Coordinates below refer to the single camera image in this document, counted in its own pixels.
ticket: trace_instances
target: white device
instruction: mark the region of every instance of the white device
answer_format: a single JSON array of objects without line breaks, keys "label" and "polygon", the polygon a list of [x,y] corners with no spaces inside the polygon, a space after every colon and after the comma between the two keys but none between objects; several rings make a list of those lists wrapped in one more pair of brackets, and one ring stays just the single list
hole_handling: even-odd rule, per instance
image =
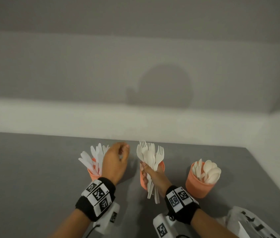
[{"label": "white device", "polygon": [[116,220],[117,214],[119,213],[119,210],[120,205],[116,202],[113,202],[106,213],[99,220],[94,222],[93,227],[95,227],[96,225],[100,225],[99,227],[96,227],[95,230],[103,235],[109,234],[114,226],[114,222]]},{"label": "white device", "polygon": [[173,216],[165,216],[159,214],[153,219],[154,228],[159,236],[159,238],[175,238],[178,236],[178,232],[174,228],[176,220]]}]

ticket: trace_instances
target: gray table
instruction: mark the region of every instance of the gray table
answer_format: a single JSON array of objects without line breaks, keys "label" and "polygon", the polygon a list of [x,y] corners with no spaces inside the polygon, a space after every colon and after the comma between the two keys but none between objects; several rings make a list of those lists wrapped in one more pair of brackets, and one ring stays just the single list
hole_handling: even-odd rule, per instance
[{"label": "gray table", "polygon": [[[46,237],[71,213],[90,182],[78,161],[90,146],[117,140],[0,133],[0,237]],[[117,185],[121,210],[108,237],[157,237],[153,218],[166,212],[162,202],[148,200],[139,182],[137,142],[130,144],[130,160]],[[233,206],[246,208],[280,234],[280,191],[245,148],[156,143],[165,150],[166,175],[185,186],[190,165],[211,159],[222,169],[219,182],[201,207],[213,217]],[[178,232],[197,237],[192,228],[178,224]],[[100,237],[93,232],[90,237]]]}]

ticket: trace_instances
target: black cable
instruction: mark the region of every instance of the black cable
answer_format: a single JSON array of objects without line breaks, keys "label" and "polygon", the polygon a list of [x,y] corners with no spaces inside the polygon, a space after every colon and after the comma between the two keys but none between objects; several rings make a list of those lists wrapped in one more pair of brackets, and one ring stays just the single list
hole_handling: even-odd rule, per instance
[{"label": "black cable", "polygon": [[178,236],[176,236],[176,238],[179,238],[179,237],[190,238],[190,237],[188,237],[188,236],[186,236],[186,235],[178,235]]},{"label": "black cable", "polygon": [[87,238],[87,237],[90,235],[90,233],[91,233],[96,227],[100,227],[100,225],[95,225],[95,226],[90,230],[90,232],[87,234],[87,236],[86,236],[85,238]]}]

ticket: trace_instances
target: forearm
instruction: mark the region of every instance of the forearm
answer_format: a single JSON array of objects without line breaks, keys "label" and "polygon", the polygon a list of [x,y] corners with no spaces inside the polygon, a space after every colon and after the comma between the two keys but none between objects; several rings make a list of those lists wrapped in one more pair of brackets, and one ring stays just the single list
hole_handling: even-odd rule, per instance
[{"label": "forearm", "polygon": [[90,219],[75,209],[50,238],[81,238],[90,224]]},{"label": "forearm", "polygon": [[191,225],[203,238],[237,238],[237,236],[201,209],[195,212]]}]

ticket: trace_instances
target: left hand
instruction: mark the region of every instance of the left hand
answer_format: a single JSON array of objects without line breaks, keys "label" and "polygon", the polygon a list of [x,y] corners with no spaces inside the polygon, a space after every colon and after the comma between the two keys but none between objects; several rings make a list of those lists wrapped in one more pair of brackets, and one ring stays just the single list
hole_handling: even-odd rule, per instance
[{"label": "left hand", "polygon": [[130,146],[127,143],[115,143],[106,152],[102,162],[102,177],[117,185],[126,171]]}]

